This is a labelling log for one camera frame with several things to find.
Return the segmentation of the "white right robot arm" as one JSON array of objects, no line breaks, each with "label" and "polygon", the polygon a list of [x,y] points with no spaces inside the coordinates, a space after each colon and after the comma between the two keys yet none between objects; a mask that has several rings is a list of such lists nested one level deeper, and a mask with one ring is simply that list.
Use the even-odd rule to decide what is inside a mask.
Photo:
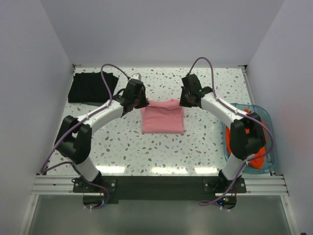
[{"label": "white right robot arm", "polygon": [[197,76],[192,74],[181,79],[183,86],[180,103],[182,107],[199,107],[210,112],[230,130],[230,157],[226,166],[219,172],[218,187],[230,192],[235,180],[242,174],[248,160],[266,145],[260,116],[236,109],[219,98],[212,88],[202,87]]}]

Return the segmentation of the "pink t-shirt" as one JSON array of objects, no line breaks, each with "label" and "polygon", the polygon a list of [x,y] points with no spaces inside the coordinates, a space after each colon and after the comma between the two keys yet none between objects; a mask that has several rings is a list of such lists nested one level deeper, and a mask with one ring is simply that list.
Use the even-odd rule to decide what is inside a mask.
[{"label": "pink t-shirt", "polygon": [[149,100],[149,105],[141,108],[142,133],[182,134],[184,132],[184,108],[179,100],[164,102]]}]

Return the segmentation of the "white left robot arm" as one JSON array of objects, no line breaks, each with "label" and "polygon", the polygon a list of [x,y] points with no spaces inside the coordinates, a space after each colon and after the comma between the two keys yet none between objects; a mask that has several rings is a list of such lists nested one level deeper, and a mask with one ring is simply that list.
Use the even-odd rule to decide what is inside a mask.
[{"label": "white left robot arm", "polygon": [[90,192],[98,191],[102,185],[102,175],[89,157],[92,135],[112,120],[148,104],[145,86],[139,75],[135,74],[128,80],[122,95],[116,94],[112,100],[84,116],[67,116],[63,119],[55,149],[71,160],[85,179],[84,186]]}]

